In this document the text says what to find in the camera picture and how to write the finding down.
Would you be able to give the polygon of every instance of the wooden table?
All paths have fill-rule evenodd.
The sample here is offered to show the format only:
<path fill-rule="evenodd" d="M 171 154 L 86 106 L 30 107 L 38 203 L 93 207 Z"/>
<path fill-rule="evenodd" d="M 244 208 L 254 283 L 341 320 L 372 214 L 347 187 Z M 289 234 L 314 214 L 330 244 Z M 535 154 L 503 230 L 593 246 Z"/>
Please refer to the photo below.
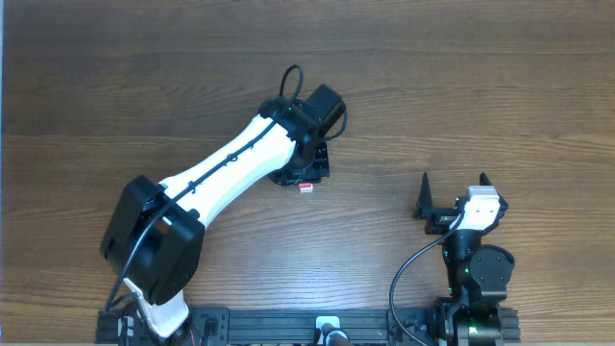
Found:
<path fill-rule="evenodd" d="M 190 304 L 385 309 L 433 240 L 410 218 L 421 174 L 448 207 L 485 171 L 510 204 L 484 242 L 517 259 L 504 305 L 524 340 L 612 341 L 614 18 L 601 0 L 8 0 L 3 341 L 93 341 L 122 187 L 214 152 L 294 62 L 302 97 L 327 83 L 348 104 L 332 176 L 233 202 Z M 399 306 L 445 295 L 439 252 L 398 289 Z"/>

